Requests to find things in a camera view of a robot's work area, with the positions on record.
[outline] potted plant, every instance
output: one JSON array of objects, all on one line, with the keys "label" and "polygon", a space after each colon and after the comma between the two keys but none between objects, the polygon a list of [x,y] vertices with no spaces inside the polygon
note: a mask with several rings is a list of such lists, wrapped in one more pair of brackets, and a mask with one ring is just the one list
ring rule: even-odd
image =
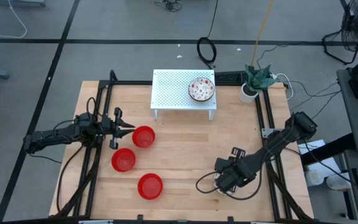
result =
[{"label": "potted plant", "polygon": [[266,90],[267,87],[277,82],[277,79],[273,79],[270,74],[270,65],[260,69],[256,75],[253,75],[249,70],[250,67],[246,65],[246,74],[248,77],[244,84],[242,84],[239,93],[239,98],[244,103],[254,101],[261,90]]}]

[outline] yellow cable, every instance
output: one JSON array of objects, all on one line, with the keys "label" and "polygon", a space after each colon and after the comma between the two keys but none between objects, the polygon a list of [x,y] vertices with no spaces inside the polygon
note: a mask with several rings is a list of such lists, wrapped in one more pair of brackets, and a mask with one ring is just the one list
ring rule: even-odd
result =
[{"label": "yellow cable", "polygon": [[259,37],[260,37],[260,35],[261,35],[261,33],[262,33],[262,30],[263,30],[264,27],[265,27],[265,23],[266,23],[266,21],[267,21],[267,18],[269,17],[270,10],[272,9],[272,6],[273,6],[273,2],[274,2],[274,0],[270,0],[270,4],[268,5],[268,10],[267,10],[267,12],[266,12],[264,21],[263,21],[262,25],[260,26],[259,33],[258,33],[258,37],[256,38],[255,49],[254,49],[254,56],[252,57],[251,66],[253,66],[253,64],[254,64],[255,55],[256,55],[256,49],[258,48]]}]

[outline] white bowl with red pattern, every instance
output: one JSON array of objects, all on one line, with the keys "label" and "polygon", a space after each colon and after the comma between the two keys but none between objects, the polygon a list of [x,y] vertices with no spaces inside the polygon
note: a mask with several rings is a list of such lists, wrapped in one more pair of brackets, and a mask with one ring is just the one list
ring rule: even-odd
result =
[{"label": "white bowl with red pattern", "polygon": [[207,101],[215,93],[215,85],[207,78],[195,78],[189,84],[189,94],[196,101]]}]

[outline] green plant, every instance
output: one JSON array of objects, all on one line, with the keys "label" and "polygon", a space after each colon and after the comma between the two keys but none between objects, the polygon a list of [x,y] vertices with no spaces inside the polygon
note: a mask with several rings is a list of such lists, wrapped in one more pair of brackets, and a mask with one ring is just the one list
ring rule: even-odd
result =
[{"label": "green plant", "polygon": [[266,68],[260,69],[256,75],[253,75],[249,71],[249,66],[246,65],[246,73],[248,76],[246,83],[251,91],[260,92],[261,90],[266,90],[267,87],[277,82],[277,79],[273,79],[270,75],[270,65]]}]

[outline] white cable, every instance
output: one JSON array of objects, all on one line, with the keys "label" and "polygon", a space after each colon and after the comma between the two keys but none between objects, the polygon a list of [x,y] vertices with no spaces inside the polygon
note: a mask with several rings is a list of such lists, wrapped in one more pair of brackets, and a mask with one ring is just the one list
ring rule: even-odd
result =
[{"label": "white cable", "polygon": [[273,74],[272,74],[273,77],[274,77],[274,76],[277,77],[277,76],[279,76],[279,75],[284,76],[284,77],[287,79],[287,81],[288,81],[288,84],[289,84],[290,89],[291,89],[291,96],[290,96],[289,98],[287,98],[287,100],[290,100],[290,99],[293,97],[293,90],[292,90],[291,82],[290,82],[290,80],[288,79],[288,77],[287,77],[284,73],[280,73],[280,74],[277,74],[277,75],[273,75]]},{"label": "white cable", "polygon": [[16,15],[15,10],[13,10],[12,4],[11,4],[11,0],[7,0],[9,3],[9,8],[12,10],[13,14],[16,16],[17,20],[22,24],[23,28],[25,29],[25,32],[23,35],[21,35],[20,37],[16,37],[16,36],[10,36],[10,35],[0,35],[0,37],[7,37],[7,38],[23,38],[26,34],[27,34],[27,28],[24,25],[24,23],[20,20],[19,16]]}]

